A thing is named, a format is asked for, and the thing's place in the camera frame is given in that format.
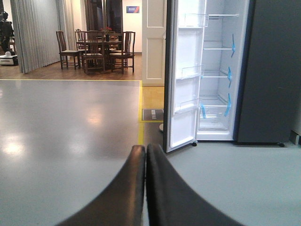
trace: blue sign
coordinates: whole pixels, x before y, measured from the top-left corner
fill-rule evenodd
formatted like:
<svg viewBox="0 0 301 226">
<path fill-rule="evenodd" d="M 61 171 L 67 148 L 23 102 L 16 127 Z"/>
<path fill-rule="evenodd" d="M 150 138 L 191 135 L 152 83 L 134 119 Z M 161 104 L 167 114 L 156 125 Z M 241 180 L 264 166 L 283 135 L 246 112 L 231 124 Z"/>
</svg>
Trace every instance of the blue sign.
<svg viewBox="0 0 301 226">
<path fill-rule="evenodd" d="M 127 13 L 139 13 L 139 6 L 127 6 Z"/>
</svg>

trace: wooden floor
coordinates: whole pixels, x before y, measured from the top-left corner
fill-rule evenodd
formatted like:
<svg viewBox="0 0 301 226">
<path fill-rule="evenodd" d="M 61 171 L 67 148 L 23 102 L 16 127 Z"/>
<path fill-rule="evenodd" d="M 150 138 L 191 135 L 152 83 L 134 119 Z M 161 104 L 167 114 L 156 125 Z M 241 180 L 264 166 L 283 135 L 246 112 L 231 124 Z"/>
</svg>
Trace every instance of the wooden floor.
<svg viewBox="0 0 301 226">
<path fill-rule="evenodd" d="M 135 72 L 132 68 L 125 69 L 124 74 L 121 70 L 107 70 L 105 73 L 98 71 L 85 74 L 82 68 L 61 69 L 60 63 L 54 63 L 35 71 L 22 74 L 19 66 L 1 66 L 0 79 L 16 80 L 142 80 L 142 55 L 135 55 Z M 142 88 L 142 109 L 163 109 L 164 108 L 164 87 L 143 87 Z"/>
<path fill-rule="evenodd" d="M 46 67 L 37 69 L 35 71 L 22 74 L 20 73 L 19 66 L 1 66 L 0 65 L 0 79 L 53 79 L 53 80 L 141 80 L 142 79 L 142 55 L 135 55 L 135 72 L 132 72 L 132 68 L 125 69 L 124 74 L 121 70 L 111 70 L 103 72 L 89 71 L 89 74 L 85 74 L 82 68 L 74 69 L 73 66 L 69 66 L 68 69 L 64 67 L 61 69 L 60 63 L 54 63 Z"/>
</svg>

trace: curtain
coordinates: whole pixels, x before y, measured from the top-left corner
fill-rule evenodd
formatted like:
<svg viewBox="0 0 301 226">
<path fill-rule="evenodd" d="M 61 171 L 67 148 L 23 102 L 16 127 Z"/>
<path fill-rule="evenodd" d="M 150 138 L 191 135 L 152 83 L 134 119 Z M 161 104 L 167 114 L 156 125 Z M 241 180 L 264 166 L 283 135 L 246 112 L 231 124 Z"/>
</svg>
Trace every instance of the curtain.
<svg viewBox="0 0 301 226">
<path fill-rule="evenodd" d="M 21 73 L 59 61 L 56 31 L 75 49 L 71 0 L 11 0 Z"/>
<path fill-rule="evenodd" d="M 72 0 L 56 0 L 56 2 L 59 12 L 59 27 L 64 32 L 67 48 L 76 49 Z"/>
</svg>

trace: gray floor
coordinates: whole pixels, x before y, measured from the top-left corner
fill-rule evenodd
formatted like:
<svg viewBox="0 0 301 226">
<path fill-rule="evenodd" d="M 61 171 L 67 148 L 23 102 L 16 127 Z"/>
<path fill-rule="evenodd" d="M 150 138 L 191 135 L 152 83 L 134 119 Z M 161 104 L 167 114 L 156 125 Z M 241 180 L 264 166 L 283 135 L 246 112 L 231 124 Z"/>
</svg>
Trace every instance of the gray floor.
<svg viewBox="0 0 301 226">
<path fill-rule="evenodd" d="M 138 106 L 138 81 L 0 81 L 0 226 L 53 226 L 97 196 L 138 142 Z M 158 124 L 146 143 L 162 142 Z M 167 157 L 234 219 L 301 226 L 299 146 L 203 142 Z"/>
<path fill-rule="evenodd" d="M 139 81 L 0 81 L 0 226 L 52 226 L 137 144 Z"/>
</svg>

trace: refrigerator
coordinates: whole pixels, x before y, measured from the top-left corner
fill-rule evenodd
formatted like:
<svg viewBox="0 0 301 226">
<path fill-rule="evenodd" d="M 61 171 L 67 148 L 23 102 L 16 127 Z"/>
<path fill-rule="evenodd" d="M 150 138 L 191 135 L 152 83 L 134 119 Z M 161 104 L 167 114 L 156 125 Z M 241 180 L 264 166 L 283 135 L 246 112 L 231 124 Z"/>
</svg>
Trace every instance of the refrigerator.
<svg viewBox="0 0 301 226">
<path fill-rule="evenodd" d="M 300 1 L 168 0 L 163 149 L 287 142 Z"/>
</svg>

